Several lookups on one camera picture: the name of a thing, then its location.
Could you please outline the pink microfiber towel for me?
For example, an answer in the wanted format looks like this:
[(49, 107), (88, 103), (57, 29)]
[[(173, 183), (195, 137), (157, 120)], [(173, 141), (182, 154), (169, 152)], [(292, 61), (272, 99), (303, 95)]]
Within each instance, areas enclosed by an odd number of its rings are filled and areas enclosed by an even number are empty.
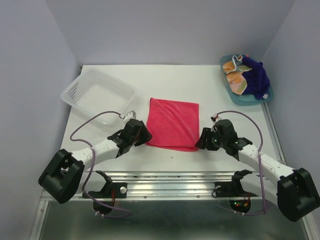
[(181, 152), (198, 150), (200, 138), (199, 104), (150, 98), (146, 123), (152, 139), (146, 144)]

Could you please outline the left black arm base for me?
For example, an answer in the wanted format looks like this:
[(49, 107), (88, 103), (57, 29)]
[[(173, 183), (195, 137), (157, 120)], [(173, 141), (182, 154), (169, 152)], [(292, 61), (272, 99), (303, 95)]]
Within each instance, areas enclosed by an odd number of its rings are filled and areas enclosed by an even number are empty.
[(128, 184), (126, 182), (113, 182), (112, 178), (103, 171), (96, 173), (103, 177), (104, 185), (100, 190), (83, 191), (82, 197), (93, 201), (92, 208), (96, 216), (102, 218), (119, 219), (131, 215), (127, 209), (116, 206), (117, 199), (127, 197)]

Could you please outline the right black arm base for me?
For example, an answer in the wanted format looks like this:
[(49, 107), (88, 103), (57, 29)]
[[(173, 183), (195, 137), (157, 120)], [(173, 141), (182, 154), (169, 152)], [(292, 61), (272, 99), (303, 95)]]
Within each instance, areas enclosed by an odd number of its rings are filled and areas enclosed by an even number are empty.
[(258, 213), (249, 213), (252, 203), (251, 197), (257, 197), (253, 192), (247, 192), (243, 189), (240, 180), (247, 175), (252, 175), (252, 171), (247, 169), (236, 171), (230, 181), (214, 182), (214, 189), (211, 193), (213, 198), (240, 198), (240, 200), (229, 200), (229, 206), (236, 214), (243, 216), (255, 216)]

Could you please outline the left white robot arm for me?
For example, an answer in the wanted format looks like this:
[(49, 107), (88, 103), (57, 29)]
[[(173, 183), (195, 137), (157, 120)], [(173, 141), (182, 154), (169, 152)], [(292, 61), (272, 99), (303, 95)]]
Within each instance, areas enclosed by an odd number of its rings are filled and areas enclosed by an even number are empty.
[(152, 134), (143, 121), (130, 119), (123, 129), (94, 146), (74, 152), (64, 148), (58, 150), (40, 175), (38, 184), (58, 203), (64, 204), (82, 191), (86, 179), (84, 171), (116, 159), (129, 152), (131, 147), (138, 147), (151, 139)]

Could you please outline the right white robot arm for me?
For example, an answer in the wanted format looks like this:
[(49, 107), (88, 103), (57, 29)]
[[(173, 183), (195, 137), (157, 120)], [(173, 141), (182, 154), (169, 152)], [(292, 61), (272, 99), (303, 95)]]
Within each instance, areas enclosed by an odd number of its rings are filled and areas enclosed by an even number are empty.
[(236, 171), (230, 181), (214, 182), (215, 198), (260, 196), (290, 221), (296, 222), (320, 206), (320, 196), (311, 174), (294, 169), (262, 153), (248, 139), (238, 137), (228, 119), (205, 127), (195, 146), (202, 150), (225, 152), (253, 170)]

